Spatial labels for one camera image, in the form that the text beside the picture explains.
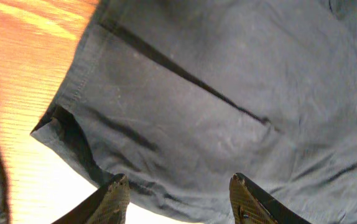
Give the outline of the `navy blue shorts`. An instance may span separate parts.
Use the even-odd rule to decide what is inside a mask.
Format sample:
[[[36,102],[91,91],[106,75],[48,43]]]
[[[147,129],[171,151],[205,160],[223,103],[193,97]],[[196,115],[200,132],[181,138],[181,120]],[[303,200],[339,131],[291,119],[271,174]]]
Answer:
[[[240,172],[357,223],[357,1],[101,1],[31,135],[176,220],[231,223]]]

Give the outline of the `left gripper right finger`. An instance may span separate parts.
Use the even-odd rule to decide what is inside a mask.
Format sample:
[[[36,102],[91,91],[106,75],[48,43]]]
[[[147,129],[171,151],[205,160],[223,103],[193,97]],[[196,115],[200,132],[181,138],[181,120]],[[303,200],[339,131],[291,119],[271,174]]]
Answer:
[[[235,224],[310,224],[242,173],[229,183]]]

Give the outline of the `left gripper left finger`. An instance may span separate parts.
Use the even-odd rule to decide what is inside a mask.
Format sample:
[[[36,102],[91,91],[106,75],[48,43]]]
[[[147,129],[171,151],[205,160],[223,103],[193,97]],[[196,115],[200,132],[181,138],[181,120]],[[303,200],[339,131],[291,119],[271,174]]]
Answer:
[[[125,224],[129,203],[128,177],[117,174],[53,224]]]

